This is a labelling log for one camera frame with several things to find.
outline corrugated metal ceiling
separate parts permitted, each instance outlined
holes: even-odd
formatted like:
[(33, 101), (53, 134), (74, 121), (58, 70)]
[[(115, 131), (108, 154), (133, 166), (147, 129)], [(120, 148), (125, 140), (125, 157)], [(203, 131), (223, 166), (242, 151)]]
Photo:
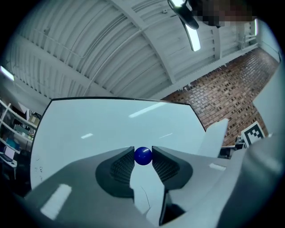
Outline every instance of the corrugated metal ceiling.
[(215, 27), (199, 25), (201, 50), (193, 52), (166, 0), (44, 1), (16, 32), (6, 66), (50, 99), (150, 98), (239, 49), (236, 26), (221, 27), (217, 42)]

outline shelf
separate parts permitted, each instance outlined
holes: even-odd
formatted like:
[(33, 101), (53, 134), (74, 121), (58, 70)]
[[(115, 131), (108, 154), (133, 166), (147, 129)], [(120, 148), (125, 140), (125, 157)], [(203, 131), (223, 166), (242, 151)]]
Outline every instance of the shelf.
[(27, 140), (28, 142), (32, 143), (33, 141), (30, 140), (29, 138), (22, 136), (20, 133), (18, 133), (17, 131), (15, 131), (14, 129), (12, 129), (11, 127), (8, 126), (8, 124), (4, 123), (3, 121), (0, 120), (0, 122), (6, 127), (8, 128), (11, 132), (15, 133), (16, 135), (20, 136), (21, 138)]
[(0, 138), (0, 141), (5, 144), (6, 146), (10, 147), (12, 150), (14, 150), (16, 153), (20, 153), (19, 151), (17, 151), (15, 148), (11, 147), (9, 144), (7, 144), (3, 139)]
[(14, 112), (10, 107), (8, 107), (7, 105), (5, 105), (3, 103), (3, 101), (0, 100), (0, 104), (3, 105), (6, 109), (8, 109), (9, 112), (11, 112), (12, 114), (14, 114), (15, 118), (17, 118), (18, 120), (23, 121), (25, 124), (31, 126), (33, 129), (37, 129), (37, 126), (30, 123), (29, 121), (27, 121), (26, 119), (22, 118), (21, 116), (19, 116), (16, 112)]

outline white wall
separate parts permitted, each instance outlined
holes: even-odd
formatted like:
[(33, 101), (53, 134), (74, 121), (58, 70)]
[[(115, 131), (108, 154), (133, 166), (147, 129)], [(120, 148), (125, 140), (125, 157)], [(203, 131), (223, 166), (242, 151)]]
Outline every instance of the white wall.
[(258, 20), (257, 39), (260, 47), (279, 62), (278, 52), (281, 52), (281, 48), (270, 27), (261, 20)]
[(254, 99), (253, 104), (259, 111), (268, 133), (285, 132), (285, 66), (283, 62)]

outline computer monitor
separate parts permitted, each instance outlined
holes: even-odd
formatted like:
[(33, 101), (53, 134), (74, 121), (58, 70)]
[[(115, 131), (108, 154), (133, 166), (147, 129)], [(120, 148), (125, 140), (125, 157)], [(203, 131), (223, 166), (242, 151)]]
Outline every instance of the computer monitor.
[(13, 149), (11, 149), (10, 147), (6, 146), (5, 155), (8, 156), (9, 158), (13, 159), (14, 154), (15, 154), (15, 151)]

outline ceiling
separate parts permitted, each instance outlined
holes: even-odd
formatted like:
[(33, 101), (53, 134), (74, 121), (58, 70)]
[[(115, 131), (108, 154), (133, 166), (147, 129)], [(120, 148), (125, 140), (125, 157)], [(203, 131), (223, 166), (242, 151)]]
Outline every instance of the ceiling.
[(38, 113), (52, 98), (162, 99), (255, 48), (240, 45), (251, 25), (199, 22), (193, 52), (166, 0), (43, 1), (7, 46), (1, 64), (16, 80), (2, 89)]

